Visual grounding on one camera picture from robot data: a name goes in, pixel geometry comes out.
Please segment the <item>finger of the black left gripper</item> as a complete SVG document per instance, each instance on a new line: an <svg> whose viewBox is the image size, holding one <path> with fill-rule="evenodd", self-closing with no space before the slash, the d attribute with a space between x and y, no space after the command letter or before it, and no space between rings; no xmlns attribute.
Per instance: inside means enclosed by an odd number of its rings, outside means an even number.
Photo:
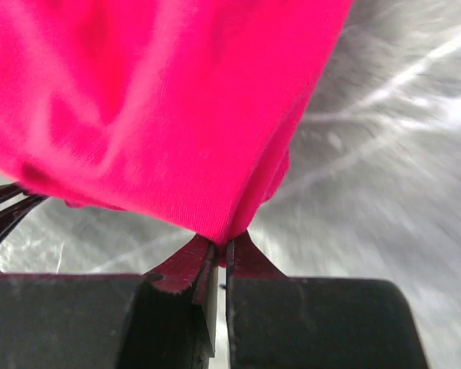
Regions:
<svg viewBox="0 0 461 369"><path fill-rule="evenodd" d="M18 195L24 195L23 199L0 210L0 244L33 208L46 200L44 195L29 193L16 183L0 185L0 205Z"/></svg>

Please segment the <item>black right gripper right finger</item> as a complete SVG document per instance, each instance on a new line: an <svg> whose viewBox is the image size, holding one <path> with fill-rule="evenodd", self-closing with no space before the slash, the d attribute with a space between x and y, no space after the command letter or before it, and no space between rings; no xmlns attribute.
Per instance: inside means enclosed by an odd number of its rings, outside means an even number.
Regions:
<svg viewBox="0 0 461 369"><path fill-rule="evenodd" d="M289 277L242 234L226 247L233 368L428 369L413 314L392 282Z"/></svg>

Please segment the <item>bright pink t-shirt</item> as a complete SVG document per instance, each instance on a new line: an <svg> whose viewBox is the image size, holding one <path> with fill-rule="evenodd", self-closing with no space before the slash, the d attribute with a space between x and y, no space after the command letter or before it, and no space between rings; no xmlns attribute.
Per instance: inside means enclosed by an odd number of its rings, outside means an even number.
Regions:
<svg viewBox="0 0 461 369"><path fill-rule="evenodd" d="M0 172L224 243L279 187L348 1L0 1Z"/></svg>

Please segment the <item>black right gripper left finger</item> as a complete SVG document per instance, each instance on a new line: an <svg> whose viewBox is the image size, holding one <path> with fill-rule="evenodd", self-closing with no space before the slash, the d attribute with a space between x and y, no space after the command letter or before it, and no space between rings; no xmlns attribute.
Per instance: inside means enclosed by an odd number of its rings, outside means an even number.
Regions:
<svg viewBox="0 0 461 369"><path fill-rule="evenodd" d="M0 274L0 368L206 368L216 256L197 236L146 274Z"/></svg>

